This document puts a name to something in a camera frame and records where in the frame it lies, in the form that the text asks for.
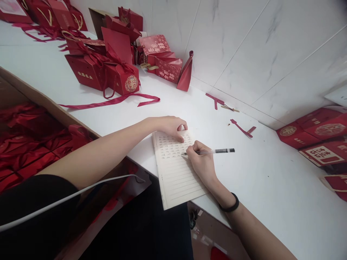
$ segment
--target white cable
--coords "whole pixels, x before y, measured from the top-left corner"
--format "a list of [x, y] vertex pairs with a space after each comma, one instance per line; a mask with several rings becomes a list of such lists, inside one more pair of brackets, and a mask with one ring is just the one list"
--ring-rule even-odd
[[36, 216], [40, 215], [41, 213], [43, 213], [43, 212], [45, 212], [45, 211], [47, 211], [47, 210], [49, 210], [51, 208], [54, 208], [55, 206], [58, 206], [59, 204], [65, 202], [65, 201], [67, 201], [67, 200], [69, 200], [69, 199], [71, 199], [73, 197], [76, 197], [77, 195], [81, 194], [82, 192], [84, 192], [86, 190], [89, 190], [90, 188], [93, 188], [94, 186], [96, 186], [96, 185], [98, 185], [100, 183], [111, 181], [111, 180], [114, 180], [114, 179], [120, 179], [120, 178], [124, 178], [124, 177], [131, 177], [131, 176], [139, 178], [140, 180], [146, 182], [145, 180], [141, 179], [139, 176], [136, 176], [134, 174], [128, 174], [128, 175], [118, 176], [118, 177], [114, 177], [114, 178], [110, 178], [110, 179], [105, 179], [105, 180], [99, 181], [97, 183], [94, 183], [93, 185], [90, 185], [89, 187], [84, 188], [83, 190], [80, 190], [80, 191], [78, 191], [78, 192], [76, 192], [74, 194], [71, 194], [70, 196], [67, 196], [67, 197], [65, 197], [65, 198], [63, 198], [61, 200], [58, 200], [58, 201], [56, 201], [56, 202], [54, 202], [54, 203], [52, 203], [52, 204], [50, 204], [50, 205], [48, 205], [48, 206], [46, 206], [46, 207], [44, 207], [42, 209], [39, 209], [39, 210], [37, 210], [37, 211], [35, 211], [33, 213], [30, 213], [29, 215], [27, 215], [25, 217], [19, 218], [19, 219], [14, 220], [14, 221], [12, 221], [10, 223], [7, 223], [5, 225], [0, 226], [0, 232], [8, 230], [10, 228], [13, 228], [13, 227], [15, 227], [15, 226], [17, 226], [19, 224], [22, 224], [23, 222], [25, 222], [25, 221], [27, 221], [29, 219], [32, 219], [33, 217], [36, 217]]

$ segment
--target notebook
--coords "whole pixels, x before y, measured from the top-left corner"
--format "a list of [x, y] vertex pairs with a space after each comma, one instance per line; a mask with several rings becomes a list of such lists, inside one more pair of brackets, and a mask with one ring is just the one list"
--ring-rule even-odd
[[190, 160], [181, 156], [189, 145], [194, 144], [195, 139], [188, 130], [180, 131], [180, 135], [184, 143], [163, 132], [152, 134], [164, 210], [208, 192]]

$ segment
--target hand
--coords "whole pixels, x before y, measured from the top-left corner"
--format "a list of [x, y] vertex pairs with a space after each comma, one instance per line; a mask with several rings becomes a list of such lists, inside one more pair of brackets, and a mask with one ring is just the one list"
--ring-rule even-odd
[[210, 148], [199, 141], [195, 141], [194, 145], [189, 146], [187, 149], [188, 157], [193, 164], [195, 172], [208, 189], [218, 180], [214, 169], [213, 154], [198, 155], [196, 151], [210, 150]]
[[187, 122], [180, 119], [179, 117], [174, 116], [165, 116], [165, 117], [150, 117], [152, 120], [155, 130], [165, 132], [168, 135], [171, 135], [175, 140], [184, 143], [184, 138], [178, 133], [181, 131], [181, 126], [184, 126], [184, 130], [188, 130]]

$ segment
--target black pants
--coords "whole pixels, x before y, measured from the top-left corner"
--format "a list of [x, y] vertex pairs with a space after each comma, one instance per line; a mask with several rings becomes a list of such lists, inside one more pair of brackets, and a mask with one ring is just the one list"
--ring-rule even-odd
[[187, 203], [163, 210], [159, 182], [120, 209], [80, 259], [193, 260]]

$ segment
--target ballpoint pen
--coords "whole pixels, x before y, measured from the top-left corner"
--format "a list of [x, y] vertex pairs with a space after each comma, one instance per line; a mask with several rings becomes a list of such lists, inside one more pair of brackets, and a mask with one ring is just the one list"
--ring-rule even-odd
[[235, 152], [235, 149], [227, 148], [227, 149], [216, 149], [216, 150], [210, 150], [210, 151], [196, 151], [198, 155], [209, 154], [209, 153], [228, 153], [228, 152]]

